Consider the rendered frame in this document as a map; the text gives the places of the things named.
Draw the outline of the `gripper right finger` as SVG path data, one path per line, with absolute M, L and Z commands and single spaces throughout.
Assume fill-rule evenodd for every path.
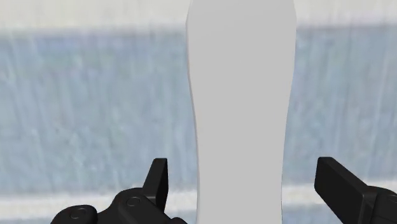
M 332 157 L 319 157 L 314 189 L 343 224 L 397 224 L 397 193 L 370 186 Z

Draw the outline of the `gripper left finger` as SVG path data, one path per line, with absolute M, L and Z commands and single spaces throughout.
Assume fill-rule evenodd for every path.
M 167 159 L 156 158 L 142 187 L 120 191 L 101 212 L 90 205 L 67 207 L 50 224 L 187 224 L 164 213 L 168 191 Z

